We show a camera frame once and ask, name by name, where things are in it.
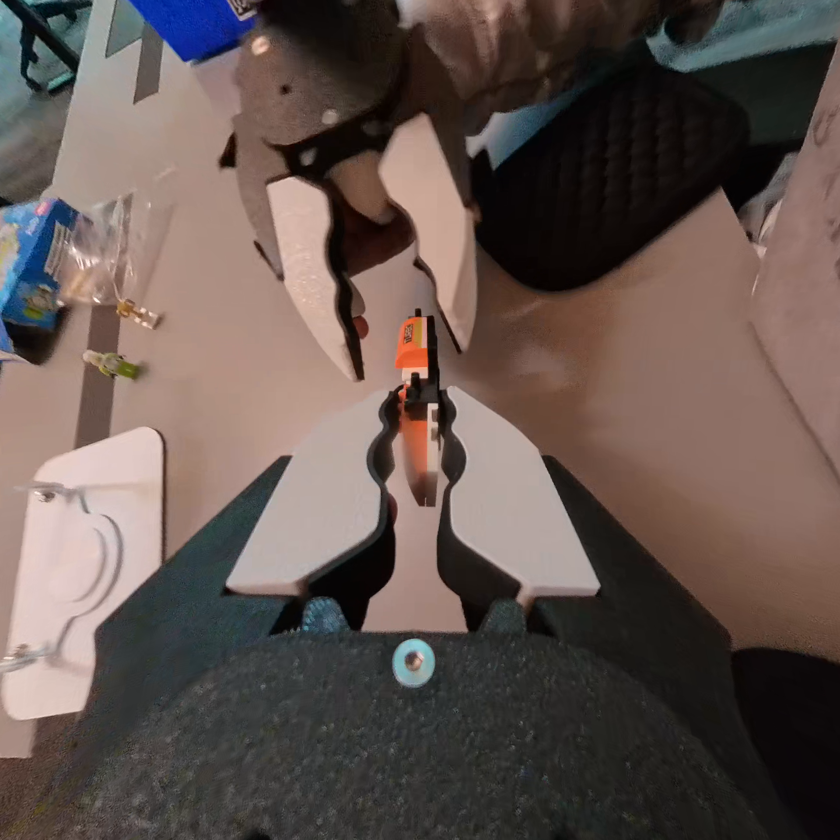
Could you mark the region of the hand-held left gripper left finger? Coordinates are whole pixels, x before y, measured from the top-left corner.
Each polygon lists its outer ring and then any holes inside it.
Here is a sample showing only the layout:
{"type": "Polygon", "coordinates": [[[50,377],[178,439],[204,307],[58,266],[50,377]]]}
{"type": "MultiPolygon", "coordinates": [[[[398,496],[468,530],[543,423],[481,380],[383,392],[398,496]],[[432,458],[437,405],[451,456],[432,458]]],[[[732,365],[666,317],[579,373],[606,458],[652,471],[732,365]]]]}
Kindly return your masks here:
{"type": "Polygon", "coordinates": [[[384,537],[395,391],[330,415],[293,451],[227,580],[241,595],[301,596],[384,537]]]}

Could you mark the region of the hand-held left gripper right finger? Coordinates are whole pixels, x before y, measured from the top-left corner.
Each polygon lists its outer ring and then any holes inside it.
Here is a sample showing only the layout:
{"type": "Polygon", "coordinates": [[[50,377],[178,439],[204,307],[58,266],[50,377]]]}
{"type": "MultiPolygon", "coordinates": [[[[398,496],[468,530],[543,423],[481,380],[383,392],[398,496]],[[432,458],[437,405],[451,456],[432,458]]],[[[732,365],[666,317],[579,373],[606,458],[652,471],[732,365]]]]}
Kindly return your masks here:
{"type": "Polygon", "coordinates": [[[601,583],[537,446],[458,387],[445,392],[437,570],[462,602],[597,595],[601,583]]]}

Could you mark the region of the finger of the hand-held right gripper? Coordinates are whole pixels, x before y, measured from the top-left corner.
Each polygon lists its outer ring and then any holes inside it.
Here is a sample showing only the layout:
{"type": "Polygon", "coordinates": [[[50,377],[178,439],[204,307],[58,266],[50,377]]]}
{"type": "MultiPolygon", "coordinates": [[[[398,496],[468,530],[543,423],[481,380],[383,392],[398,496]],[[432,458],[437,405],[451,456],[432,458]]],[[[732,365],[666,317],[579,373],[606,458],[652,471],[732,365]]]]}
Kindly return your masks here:
{"type": "Polygon", "coordinates": [[[330,194],[290,175],[268,183],[267,197],[288,296],[331,362],[350,381],[362,382],[361,336],[354,321],[365,305],[347,273],[330,194]]]}
{"type": "Polygon", "coordinates": [[[386,196],[413,228],[415,261],[434,286],[451,340],[458,352],[466,352],[478,309],[475,222],[429,115],[420,112],[394,129],[379,176],[386,196]]]}

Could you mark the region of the orange white lego car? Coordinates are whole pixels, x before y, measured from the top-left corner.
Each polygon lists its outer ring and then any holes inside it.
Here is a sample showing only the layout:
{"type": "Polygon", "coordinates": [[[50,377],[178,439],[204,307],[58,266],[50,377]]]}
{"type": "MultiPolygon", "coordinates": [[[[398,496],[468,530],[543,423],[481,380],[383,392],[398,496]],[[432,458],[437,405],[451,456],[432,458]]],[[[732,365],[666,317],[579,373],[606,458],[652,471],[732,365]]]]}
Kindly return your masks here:
{"type": "MultiPolygon", "coordinates": [[[[419,308],[415,309],[415,314],[430,316],[419,308]]],[[[397,391],[406,480],[416,503],[424,508],[436,504],[442,451],[439,427],[443,398],[438,341],[434,361],[428,377],[413,373],[411,379],[405,381],[399,371],[402,384],[397,391]]]]}

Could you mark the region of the white book stand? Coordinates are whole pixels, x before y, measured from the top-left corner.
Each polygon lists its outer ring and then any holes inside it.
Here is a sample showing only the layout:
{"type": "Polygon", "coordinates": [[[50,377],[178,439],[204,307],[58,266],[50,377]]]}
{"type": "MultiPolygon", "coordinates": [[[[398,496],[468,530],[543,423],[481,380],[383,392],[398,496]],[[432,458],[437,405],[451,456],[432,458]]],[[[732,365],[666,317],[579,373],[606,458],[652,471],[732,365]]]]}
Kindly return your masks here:
{"type": "Polygon", "coordinates": [[[161,567],[165,446],[151,427],[48,459],[27,497],[2,706],[16,721],[88,701],[99,627],[161,567]]]}

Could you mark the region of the person's right forearm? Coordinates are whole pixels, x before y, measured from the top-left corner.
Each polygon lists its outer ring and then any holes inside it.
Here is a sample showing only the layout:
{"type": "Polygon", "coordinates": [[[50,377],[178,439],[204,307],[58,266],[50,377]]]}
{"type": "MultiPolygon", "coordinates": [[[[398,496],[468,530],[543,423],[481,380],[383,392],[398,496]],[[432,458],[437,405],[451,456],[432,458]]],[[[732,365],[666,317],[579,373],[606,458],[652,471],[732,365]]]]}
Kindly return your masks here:
{"type": "Polygon", "coordinates": [[[664,28],[678,45],[701,41],[721,1],[407,1],[401,24],[420,25],[465,106],[465,133],[583,85],[603,61],[664,28]]]}

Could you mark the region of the blue storage bin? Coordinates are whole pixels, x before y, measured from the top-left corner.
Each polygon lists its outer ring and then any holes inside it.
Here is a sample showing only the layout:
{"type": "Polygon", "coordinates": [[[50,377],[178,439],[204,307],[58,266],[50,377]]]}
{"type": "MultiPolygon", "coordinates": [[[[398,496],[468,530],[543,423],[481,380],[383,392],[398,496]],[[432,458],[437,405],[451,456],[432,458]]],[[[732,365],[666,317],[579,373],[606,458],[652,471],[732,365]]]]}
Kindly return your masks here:
{"type": "Polygon", "coordinates": [[[185,62],[234,49],[254,27],[260,1],[131,1],[143,21],[185,62]]]}

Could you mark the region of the small gold trophy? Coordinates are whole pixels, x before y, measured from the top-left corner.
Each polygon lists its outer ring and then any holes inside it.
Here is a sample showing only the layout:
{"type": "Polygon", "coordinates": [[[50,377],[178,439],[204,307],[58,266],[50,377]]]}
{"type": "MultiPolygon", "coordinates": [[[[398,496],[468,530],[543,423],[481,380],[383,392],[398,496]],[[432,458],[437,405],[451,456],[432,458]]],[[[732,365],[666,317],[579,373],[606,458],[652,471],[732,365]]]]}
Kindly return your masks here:
{"type": "Polygon", "coordinates": [[[142,307],[127,298],[118,300],[116,312],[122,320],[133,322],[149,330],[157,329],[162,321],[161,315],[158,313],[142,307]]]}

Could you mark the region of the clear plastic bag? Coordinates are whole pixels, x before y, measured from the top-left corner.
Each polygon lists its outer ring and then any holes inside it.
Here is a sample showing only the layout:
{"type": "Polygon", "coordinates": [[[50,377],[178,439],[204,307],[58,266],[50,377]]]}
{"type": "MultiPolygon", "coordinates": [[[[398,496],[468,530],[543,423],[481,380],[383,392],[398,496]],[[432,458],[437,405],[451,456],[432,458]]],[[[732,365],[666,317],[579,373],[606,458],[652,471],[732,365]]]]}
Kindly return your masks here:
{"type": "Polygon", "coordinates": [[[57,275],[60,302],[116,308],[127,298],[148,308],[174,212],[174,197],[159,189],[128,192],[79,215],[57,275]]]}

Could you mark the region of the green minifigure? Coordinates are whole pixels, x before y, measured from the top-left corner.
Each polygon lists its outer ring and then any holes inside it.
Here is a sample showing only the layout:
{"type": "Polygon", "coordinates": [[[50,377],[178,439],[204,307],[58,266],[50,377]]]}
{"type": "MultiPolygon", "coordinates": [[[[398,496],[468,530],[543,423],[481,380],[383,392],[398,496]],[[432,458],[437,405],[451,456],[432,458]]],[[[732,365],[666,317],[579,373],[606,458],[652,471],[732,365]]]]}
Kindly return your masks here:
{"type": "Polygon", "coordinates": [[[85,364],[97,369],[110,379],[122,378],[136,381],[143,372],[142,365],[127,361],[119,353],[104,353],[87,349],[84,350],[81,358],[85,364]]]}

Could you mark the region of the blue cardboard box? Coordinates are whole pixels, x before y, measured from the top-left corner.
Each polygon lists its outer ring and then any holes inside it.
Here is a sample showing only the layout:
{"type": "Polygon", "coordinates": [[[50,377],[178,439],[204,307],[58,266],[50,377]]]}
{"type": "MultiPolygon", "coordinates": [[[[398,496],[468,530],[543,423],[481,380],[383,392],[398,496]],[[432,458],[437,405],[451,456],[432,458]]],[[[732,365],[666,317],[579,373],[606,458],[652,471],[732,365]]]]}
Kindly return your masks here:
{"type": "Polygon", "coordinates": [[[51,333],[58,319],[59,267],[78,212],[40,198],[1,210],[1,316],[15,327],[51,333]]]}

